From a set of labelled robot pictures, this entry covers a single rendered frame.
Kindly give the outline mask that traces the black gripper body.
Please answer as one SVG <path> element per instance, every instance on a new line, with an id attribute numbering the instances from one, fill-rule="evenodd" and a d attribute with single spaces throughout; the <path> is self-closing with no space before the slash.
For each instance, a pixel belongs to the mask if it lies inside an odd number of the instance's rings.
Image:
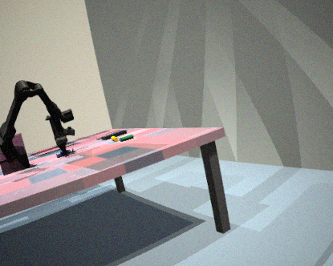
<path id="1" fill-rule="evenodd" d="M 60 145 L 61 143 L 67 142 L 66 136 L 63 135 L 63 127 L 52 127 L 52 132 L 54 134 L 54 139 L 57 143 L 57 145 Z"/>

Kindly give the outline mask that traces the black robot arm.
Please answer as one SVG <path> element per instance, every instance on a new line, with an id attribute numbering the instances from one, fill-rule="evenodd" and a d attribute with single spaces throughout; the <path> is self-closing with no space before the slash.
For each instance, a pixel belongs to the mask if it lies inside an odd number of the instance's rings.
<path id="1" fill-rule="evenodd" d="M 27 98 L 31 98 L 35 95 L 38 95 L 44 102 L 50 114 L 50 116 L 46 117 L 46 120 L 49 120 L 51 127 L 58 127 L 61 126 L 61 122 L 67 123 L 74 120 L 72 109 L 61 112 L 58 106 L 47 96 L 41 84 L 20 80 L 15 84 L 14 99 L 6 121 L 0 126 L 0 148 L 2 154 L 11 153 L 13 151 L 14 146 L 12 139 L 16 133 L 14 123 L 18 117 L 22 103 L 27 100 Z M 71 127 L 64 129 L 63 127 L 63 135 L 75 136 L 75 129 L 71 129 Z"/>

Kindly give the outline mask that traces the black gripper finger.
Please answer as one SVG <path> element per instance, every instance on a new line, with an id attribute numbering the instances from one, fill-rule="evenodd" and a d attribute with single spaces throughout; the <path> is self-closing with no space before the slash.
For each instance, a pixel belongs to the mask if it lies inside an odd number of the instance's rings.
<path id="1" fill-rule="evenodd" d="M 64 155 L 67 154 L 66 143 L 67 143 L 67 142 L 65 142 L 65 143 L 61 143 L 60 145 L 57 145 L 57 146 L 61 149 L 61 151 L 62 151 L 62 153 L 63 153 Z"/>

